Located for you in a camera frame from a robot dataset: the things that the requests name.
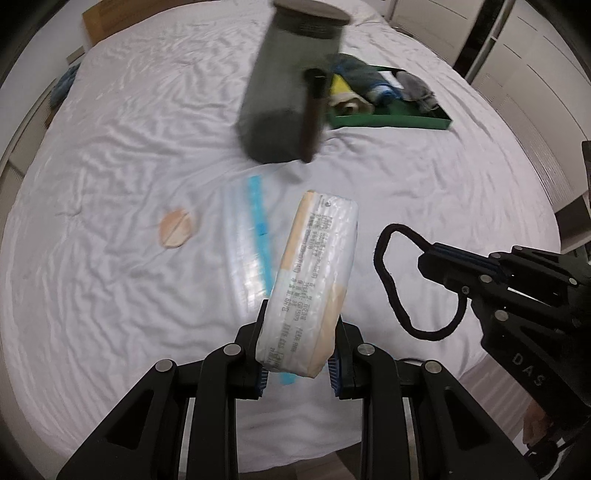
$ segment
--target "container lid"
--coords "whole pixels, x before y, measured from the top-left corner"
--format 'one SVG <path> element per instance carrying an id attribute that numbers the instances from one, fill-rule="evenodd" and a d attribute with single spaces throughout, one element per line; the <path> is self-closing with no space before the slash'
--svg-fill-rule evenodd
<path id="1" fill-rule="evenodd" d="M 302 17 L 316 17 L 336 27 L 348 25 L 351 21 L 351 17 L 340 8 L 314 0 L 273 0 L 273 5 L 277 10 L 301 14 Z"/>

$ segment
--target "plastic package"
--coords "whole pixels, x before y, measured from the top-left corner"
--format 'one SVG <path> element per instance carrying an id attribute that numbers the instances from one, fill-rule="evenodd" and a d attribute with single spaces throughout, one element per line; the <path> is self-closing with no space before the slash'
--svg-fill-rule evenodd
<path id="1" fill-rule="evenodd" d="M 256 321 L 272 287 L 265 282 L 270 270 L 268 250 L 261 249 L 265 244 L 261 236 L 267 232 L 259 177 L 241 177 L 224 185 L 223 218 L 228 274 L 243 325 Z"/>
<path id="2" fill-rule="evenodd" d="M 256 344 L 270 371 L 314 378 L 335 349 L 357 243 L 358 206 L 335 195 L 306 192 Z"/>

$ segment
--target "white wardrobe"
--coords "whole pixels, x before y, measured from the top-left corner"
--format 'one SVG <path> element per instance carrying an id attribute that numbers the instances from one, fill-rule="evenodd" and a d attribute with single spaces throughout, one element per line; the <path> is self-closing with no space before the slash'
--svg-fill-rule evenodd
<path id="1" fill-rule="evenodd" d="M 398 0 L 391 24 L 409 32 L 453 65 L 483 3 L 484 0 Z"/>
<path id="2" fill-rule="evenodd" d="M 591 241 L 582 150 L 591 139 L 591 81 L 556 29 L 517 0 L 472 86 L 513 130 L 540 176 L 563 252 Z"/>

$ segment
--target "wrinkled white sheet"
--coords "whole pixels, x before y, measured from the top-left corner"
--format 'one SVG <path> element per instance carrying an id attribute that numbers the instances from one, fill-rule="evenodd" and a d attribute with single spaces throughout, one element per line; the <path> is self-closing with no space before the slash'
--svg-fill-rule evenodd
<path id="1" fill-rule="evenodd" d="M 487 255 L 512 245 L 558 251 L 538 177 L 509 128 L 448 65 L 358 0 L 343 51 L 423 78 L 449 131 L 327 131 L 316 159 L 257 166 L 233 125 L 271 13 L 265 0 L 222 0 L 163 12 L 85 58 L 10 214 L 2 250 L 1 335 L 12 386 L 34 430 L 70 455 L 161 358 L 202 359 L 239 327 L 222 241 L 221 187 L 262 175 L 277 268 L 302 194 L 354 199 L 359 238 L 343 318 L 397 357 L 436 358 L 455 375 L 483 355 L 468 312 L 439 342 L 408 336 L 372 265 L 393 222 L 429 241 Z M 185 208 L 198 230 L 163 250 L 158 223 Z M 438 329 L 457 298 L 423 280 L 419 251 L 394 238 L 387 266 L 414 323 Z M 326 371 L 238 404 L 243 471 L 321 456 L 360 438 L 361 406 L 337 401 Z"/>

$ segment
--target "blue towel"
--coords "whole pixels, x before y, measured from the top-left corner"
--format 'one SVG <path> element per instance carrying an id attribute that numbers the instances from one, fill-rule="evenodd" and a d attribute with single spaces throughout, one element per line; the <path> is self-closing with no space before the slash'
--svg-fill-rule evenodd
<path id="1" fill-rule="evenodd" d="M 51 108 L 55 108 L 60 103 L 62 103 L 66 97 L 68 96 L 68 92 L 70 88 L 72 88 L 72 84 L 74 83 L 74 79 L 76 78 L 76 73 L 78 72 L 78 67 L 80 64 L 74 65 L 70 67 L 64 75 L 56 83 L 56 86 L 53 87 L 51 91 L 51 96 L 49 97 L 49 106 Z"/>

